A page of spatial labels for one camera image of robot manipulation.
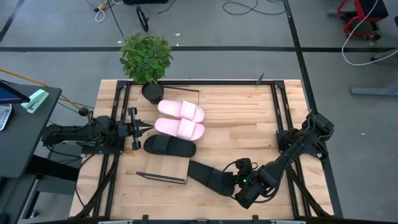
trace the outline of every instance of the white cable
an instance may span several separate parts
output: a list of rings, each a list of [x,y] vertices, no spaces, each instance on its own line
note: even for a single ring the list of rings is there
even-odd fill
[[[104,14],[104,17],[102,17],[102,19],[98,20],[98,15],[99,15],[101,12]],[[97,12],[97,15],[95,16],[95,21],[96,21],[96,22],[102,22],[104,19],[105,19],[105,12],[104,12],[102,9],[100,9],[100,10]]]
[[[123,1],[122,2],[117,2],[115,0],[112,0],[112,2],[115,3],[115,4],[123,4],[124,3]]]
[[[347,44],[349,38],[351,38],[351,36],[353,35],[353,33],[354,33],[354,31],[356,30],[356,28],[358,28],[359,25],[361,25],[362,22],[365,21],[365,20],[370,16],[370,14],[373,12],[373,9],[376,7],[376,5],[377,5],[378,2],[379,2],[379,0],[376,0],[376,3],[374,3],[374,6],[373,6],[373,8],[370,10],[369,14],[368,14],[358,25],[356,25],[356,27],[353,29],[353,31],[351,31],[351,33],[349,34],[349,36],[348,36],[346,42],[343,44],[343,46],[342,46],[342,48],[341,48],[341,53],[343,54],[344,60],[346,60],[346,62],[349,63],[350,65],[354,65],[354,66],[370,65],[370,64],[372,64],[372,63],[374,63],[374,62],[379,62],[379,61],[381,61],[381,60],[384,60],[384,59],[386,59],[386,58],[389,58],[389,57],[395,55],[396,53],[398,53],[398,49],[397,49],[395,52],[393,52],[392,54],[390,54],[390,55],[388,55],[388,56],[386,56],[386,57],[384,57],[384,58],[380,58],[380,59],[374,60],[374,61],[372,61],[372,62],[359,63],[359,64],[352,63],[352,62],[348,61],[347,58],[346,58],[346,55],[344,54],[344,48],[345,48],[345,46],[346,46],[346,44]]]

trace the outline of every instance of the pink slipper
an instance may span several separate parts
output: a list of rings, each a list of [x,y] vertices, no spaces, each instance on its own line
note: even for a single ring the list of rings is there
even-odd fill
[[[205,132],[205,127],[202,124],[197,124],[185,118],[181,120],[159,118],[155,122],[156,131],[168,134],[180,139],[195,141]]]
[[[162,114],[175,118],[185,118],[196,123],[200,123],[205,119],[203,109],[187,101],[162,100],[157,105],[157,109]]]

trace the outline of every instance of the wooden table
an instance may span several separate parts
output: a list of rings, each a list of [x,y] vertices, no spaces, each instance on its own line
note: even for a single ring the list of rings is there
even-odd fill
[[[295,128],[300,129],[308,113],[301,82],[284,81],[292,121]],[[116,82],[117,80],[102,80],[94,117],[110,116]],[[206,131],[196,142],[197,153],[191,160],[222,170],[226,164],[242,157],[249,157],[261,165],[273,161],[279,155],[275,137],[277,123],[270,88],[257,85],[187,85],[184,88],[200,91],[196,100],[206,114],[203,121]],[[140,92],[140,86],[131,88],[128,107],[137,107],[137,118],[143,122],[154,123],[159,117],[156,105],[142,100]],[[174,94],[175,100],[186,100],[186,96],[177,92]],[[283,118],[284,128],[287,129],[284,115]],[[154,133],[153,130],[141,137],[142,144]],[[285,175],[273,200],[253,204],[246,210],[236,201],[218,195],[189,177],[187,184],[183,185],[149,180],[136,175],[137,171],[145,170],[149,154],[143,149],[133,151],[131,139],[128,139],[119,160],[111,219],[140,220],[143,215],[149,215],[151,220],[250,220],[252,215],[259,215],[260,219],[293,218]],[[97,188],[102,157],[93,156],[81,168],[77,189],[84,202],[90,199]],[[308,190],[323,209],[333,213],[321,162],[309,155],[302,155],[301,161]],[[301,197],[297,197],[297,200],[300,214],[304,214]],[[100,214],[104,212],[105,201],[106,191],[101,201]],[[81,209],[82,206],[75,196],[70,215],[75,215]]]

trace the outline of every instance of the potted plant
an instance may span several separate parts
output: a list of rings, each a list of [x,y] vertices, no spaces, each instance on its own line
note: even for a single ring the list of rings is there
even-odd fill
[[[158,104],[162,98],[163,86],[157,83],[165,77],[165,69],[170,66],[169,42],[163,37],[143,37],[140,33],[126,37],[126,46],[120,51],[123,57],[120,62],[124,65],[126,76],[133,78],[137,84],[142,84],[142,94],[152,104]]]

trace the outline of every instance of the green leaves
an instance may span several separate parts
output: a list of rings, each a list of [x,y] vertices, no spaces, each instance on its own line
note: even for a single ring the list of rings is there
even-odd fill
[[[154,82],[165,77],[165,69],[170,66],[170,47],[163,37],[140,37],[138,33],[126,37],[126,46],[121,48],[125,76],[134,78],[138,84]]]

